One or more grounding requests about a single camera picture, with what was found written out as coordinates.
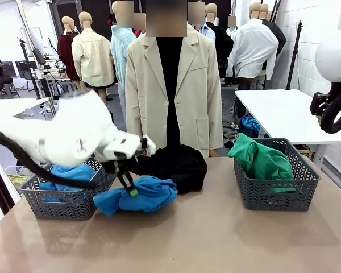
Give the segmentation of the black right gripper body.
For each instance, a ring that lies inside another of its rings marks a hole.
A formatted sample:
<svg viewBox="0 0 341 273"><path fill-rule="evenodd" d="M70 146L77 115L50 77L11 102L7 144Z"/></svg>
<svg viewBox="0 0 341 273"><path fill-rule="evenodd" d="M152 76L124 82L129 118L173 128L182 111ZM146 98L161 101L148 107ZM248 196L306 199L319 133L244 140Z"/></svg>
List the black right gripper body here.
<svg viewBox="0 0 341 273"><path fill-rule="evenodd" d="M313 95L313 99L310 105L310 112L312 115L323 115L326 108L328 107L329 94L316 92Z"/></svg>

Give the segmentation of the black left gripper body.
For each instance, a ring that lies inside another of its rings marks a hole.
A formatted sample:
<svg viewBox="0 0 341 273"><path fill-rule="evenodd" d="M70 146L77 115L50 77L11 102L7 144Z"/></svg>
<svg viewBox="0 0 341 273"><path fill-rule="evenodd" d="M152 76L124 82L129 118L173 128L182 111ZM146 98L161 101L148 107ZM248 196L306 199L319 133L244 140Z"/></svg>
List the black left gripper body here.
<svg viewBox="0 0 341 273"><path fill-rule="evenodd" d="M104 159L103 167L107 173L118 173L119 171L128 170L134 172L138 169L138 156L132 156L129 159Z"/></svg>

